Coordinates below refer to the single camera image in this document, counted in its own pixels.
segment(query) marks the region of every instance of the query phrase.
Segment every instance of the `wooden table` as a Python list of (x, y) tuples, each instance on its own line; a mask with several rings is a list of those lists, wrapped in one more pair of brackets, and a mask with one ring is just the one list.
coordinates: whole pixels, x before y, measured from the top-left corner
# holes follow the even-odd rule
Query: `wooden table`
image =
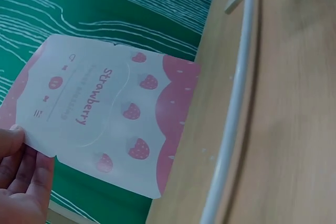
[[(199, 223), (232, 88), (243, 4), (213, 0), (202, 74), (147, 223)], [(217, 223), (335, 223), (335, 0), (255, 0), (244, 109)]]

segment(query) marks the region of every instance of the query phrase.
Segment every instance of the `strawberry packet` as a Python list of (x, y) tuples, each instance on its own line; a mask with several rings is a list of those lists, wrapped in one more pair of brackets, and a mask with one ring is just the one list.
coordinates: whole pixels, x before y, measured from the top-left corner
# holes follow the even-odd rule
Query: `strawberry packet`
[(159, 198), (199, 73), (197, 64), (172, 56), (52, 35), (9, 90), (0, 127), (19, 124), (26, 143), (45, 155)]

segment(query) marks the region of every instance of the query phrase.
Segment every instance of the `white cord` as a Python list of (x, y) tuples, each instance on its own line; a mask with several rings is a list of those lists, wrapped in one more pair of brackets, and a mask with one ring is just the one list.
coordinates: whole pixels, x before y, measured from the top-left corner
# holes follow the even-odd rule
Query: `white cord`
[(216, 214), (221, 203), (223, 189), (226, 183), (230, 160), (235, 146), (240, 111), (245, 91), (248, 55), (250, 50), (251, 31), (253, 24), (254, 0), (245, 0), (243, 26), (240, 37), (235, 79), (233, 83), (230, 104), (221, 147), (219, 149), (216, 168), (208, 192), (200, 224), (215, 223)]

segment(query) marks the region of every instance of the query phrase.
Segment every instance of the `strawberry illustration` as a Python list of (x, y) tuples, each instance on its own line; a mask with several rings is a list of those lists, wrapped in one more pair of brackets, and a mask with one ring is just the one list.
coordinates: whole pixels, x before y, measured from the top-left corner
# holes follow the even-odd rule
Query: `strawberry illustration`
[(144, 89), (156, 89), (158, 87), (157, 79), (149, 74), (142, 82), (140, 82), (140, 87)]
[(149, 156), (149, 147), (147, 143), (141, 138), (132, 138), (128, 141), (128, 155), (135, 159), (146, 159)]
[(95, 159), (98, 158), (98, 161), (96, 163), (96, 168), (98, 171), (102, 173), (109, 173), (112, 171), (113, 168), (113, 162), (109, 155), (103, 153), (103, 154), (96, 154)]
[(132, 61), (142, 63), (147, 60), (147, 56), (141, 52), (138, 52), (136, 56), (132, 58)]
[(140, 109), (135, 103), (131, 103), (122, 115), (127, 119), (136, 120), (140, 117)]

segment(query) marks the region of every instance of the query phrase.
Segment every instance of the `fingernail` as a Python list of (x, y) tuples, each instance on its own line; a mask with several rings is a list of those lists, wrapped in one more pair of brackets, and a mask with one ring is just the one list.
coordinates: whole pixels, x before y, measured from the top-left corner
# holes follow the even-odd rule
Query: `fingernail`
[(21, 127), (17, 124), (12, 125), (12, 127), (10, 127), (11, 131), (19, 131), (21, 129)]

